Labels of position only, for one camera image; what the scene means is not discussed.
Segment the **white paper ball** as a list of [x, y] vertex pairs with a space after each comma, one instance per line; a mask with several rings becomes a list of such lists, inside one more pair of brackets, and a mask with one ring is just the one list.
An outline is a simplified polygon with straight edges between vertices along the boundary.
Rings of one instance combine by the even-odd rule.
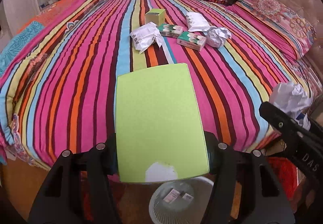
[[310, 130], [311, 123], [304, 110], [311, 106], [313, 99], [300, 84], [292, 81], [279, 83], [273, 88], [269, 102], [296, 120], [304, 129]]

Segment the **lime green box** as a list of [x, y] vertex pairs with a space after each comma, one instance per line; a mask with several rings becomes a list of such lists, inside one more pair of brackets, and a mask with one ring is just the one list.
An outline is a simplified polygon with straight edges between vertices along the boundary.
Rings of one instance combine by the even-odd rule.
[[119, 76], [115, 130], [122, 182], [164, 182], [209, 172], [199, 107], [186, 64]]

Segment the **red shaggy rug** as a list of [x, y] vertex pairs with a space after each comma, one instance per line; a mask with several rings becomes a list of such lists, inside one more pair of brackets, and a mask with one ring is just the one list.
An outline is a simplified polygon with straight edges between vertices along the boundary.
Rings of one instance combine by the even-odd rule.
[[283, 157], [267, 157], [267, 162], [282, 185], [286, 197], [291, 200], [298, 186], [296, 166]]

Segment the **white mesh waste basket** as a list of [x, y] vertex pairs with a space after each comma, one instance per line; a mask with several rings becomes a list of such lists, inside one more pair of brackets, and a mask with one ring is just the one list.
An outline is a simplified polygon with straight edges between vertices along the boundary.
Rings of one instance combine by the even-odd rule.
[[[199, 176], [181, 181], [165, 182], [160, 185], [149, 201], [149, 215], [153, 223], [201, 223], [208, 205], [214, 182]], [[182, 198], [166, 203], [163, 198], [172, 190], [189, 193], [190, 202]]]

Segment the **small boxes in basket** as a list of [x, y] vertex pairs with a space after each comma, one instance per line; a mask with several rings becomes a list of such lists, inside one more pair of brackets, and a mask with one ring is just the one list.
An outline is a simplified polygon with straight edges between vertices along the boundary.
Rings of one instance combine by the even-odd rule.
[[185, 201], [192, 201], [194, 199], [194, 197], [192, 195], [190, 195], [189, 193], [180, 193], [179, 191], [177, 191], [176, 189], [172, 189], [164, 198], [163, 201], [166, 203], [173, 203], [174, 201], [176, 201], [176, 199], [178, 198], [182, 198]]

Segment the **floral patterned pillow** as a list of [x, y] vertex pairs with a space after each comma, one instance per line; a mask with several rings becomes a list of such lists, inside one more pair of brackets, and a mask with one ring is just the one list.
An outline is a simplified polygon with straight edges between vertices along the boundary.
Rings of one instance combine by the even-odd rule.
[[305, 56], [316, 40], [313, 25], [277, 0], [243, 0], [228, 8], [248, 21], [290, 61]]

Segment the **colourful striped bedspread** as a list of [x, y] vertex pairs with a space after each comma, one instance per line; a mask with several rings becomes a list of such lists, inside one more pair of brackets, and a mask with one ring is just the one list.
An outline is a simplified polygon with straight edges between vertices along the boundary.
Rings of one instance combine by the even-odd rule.
[[[183, 47], [138, 53], [130, 32], [153, 8], [185, 26], [189, 11], [232, 33], [219, 49]], [[322, 92], [311, 64], [294, 45], [251, 15], [202, 0], [75, 0], [27, 43], [1, 76], [1, 162], [11, 151], [48, 169], [61, 151], [82, 152], [114, 132], [117, 77], [144, 68], [185, 63], [203, 127], [237, 150], [262, 147], [271, 129], [258, 109], [279, 83]]]

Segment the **crumpled silver white wrapper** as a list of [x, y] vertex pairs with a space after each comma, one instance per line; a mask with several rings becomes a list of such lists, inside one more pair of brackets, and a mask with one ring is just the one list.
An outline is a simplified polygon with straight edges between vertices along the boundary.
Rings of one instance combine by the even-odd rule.
[[212, 26], [207, 31], [206, 43], [213, 48], [220, 48], [231, 37], [232, 34], [227, 28]]

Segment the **green tissue pack near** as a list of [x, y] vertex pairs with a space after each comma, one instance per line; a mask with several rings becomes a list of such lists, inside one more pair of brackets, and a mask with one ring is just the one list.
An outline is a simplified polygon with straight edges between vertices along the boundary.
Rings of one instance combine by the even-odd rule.
[[206, 37], [185, 31], [178, 36], [177, 43], [193, 50], [201, 51], [206, 44]]

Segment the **green tissue pack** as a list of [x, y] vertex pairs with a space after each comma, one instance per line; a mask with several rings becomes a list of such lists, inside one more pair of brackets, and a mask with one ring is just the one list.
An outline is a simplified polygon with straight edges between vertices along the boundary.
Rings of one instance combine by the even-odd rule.
[[178, 38], [184, 31], [184, 28], [178, 25], [161, 24], [158, 26], [158, 30], [162, 36]]
[[201, 51], [206, 44], [206, 37], [185, 31], [178, 36], [177, 43], [193, 50]]

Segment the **white flat plastic pouch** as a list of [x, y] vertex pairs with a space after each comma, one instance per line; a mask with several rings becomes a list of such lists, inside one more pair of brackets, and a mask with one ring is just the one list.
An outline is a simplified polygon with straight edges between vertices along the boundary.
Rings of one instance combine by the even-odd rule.
[[188, 32], [206, 32], [211, 26], [202, 14], [188, 12], [186, 14]]

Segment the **crumpled white plastic bag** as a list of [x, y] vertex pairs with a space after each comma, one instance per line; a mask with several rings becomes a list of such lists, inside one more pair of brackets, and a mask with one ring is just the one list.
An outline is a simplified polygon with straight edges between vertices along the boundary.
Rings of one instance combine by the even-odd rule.
[[164, 38], [162, 37], [158, 26], [153, 22], [140, 26], [130, 33], [130, 37], [135, 46], [135, 50], [140, 54], [146, 51], [154, 43], [157, 43], [158, 48], [165, 47]]

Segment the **green tissue pack far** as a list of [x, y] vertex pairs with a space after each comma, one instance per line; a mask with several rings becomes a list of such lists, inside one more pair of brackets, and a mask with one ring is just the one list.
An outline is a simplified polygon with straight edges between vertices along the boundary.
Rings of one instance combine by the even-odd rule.
[[184, 31], [184, 28], [178, 25], [161, 24], [158, 26], [158, 30], [162, 36], [178, 38]]

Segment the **small green carton box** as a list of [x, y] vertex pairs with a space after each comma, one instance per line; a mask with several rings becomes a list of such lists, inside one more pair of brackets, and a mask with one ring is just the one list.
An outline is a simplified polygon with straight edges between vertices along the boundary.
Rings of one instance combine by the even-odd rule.
[[157, 26], [165, 23], [165, 9], [152, 8], [145, 14], [145, 24], [150, 22], [155, 23]]

